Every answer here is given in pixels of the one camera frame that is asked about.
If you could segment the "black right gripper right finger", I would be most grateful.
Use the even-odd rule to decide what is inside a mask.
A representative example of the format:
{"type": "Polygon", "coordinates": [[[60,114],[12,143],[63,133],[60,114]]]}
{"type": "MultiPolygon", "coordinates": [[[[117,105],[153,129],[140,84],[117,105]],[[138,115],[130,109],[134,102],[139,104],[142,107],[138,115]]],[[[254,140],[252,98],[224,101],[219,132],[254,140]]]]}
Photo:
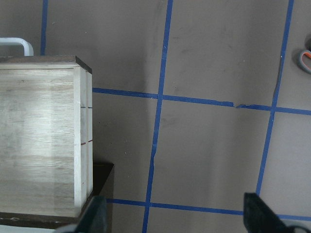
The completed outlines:
{"type": "Polygon", "coordinates": [[[244,193],[243,224],[249,233],[309,233],[299,225],[286,225],[256,194],[244,193]]]}

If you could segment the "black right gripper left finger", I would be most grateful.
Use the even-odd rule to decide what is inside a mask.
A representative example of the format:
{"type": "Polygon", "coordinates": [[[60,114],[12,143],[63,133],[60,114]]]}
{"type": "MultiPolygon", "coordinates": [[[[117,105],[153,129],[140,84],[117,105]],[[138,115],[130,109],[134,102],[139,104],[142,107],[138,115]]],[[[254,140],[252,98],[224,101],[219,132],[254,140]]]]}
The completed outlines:
{"type": "Polygon", "coordinates": [[[106,199],[94,196],[77,224],[69,224],[53,231],[54,233],[106,233],[106,199]]]}

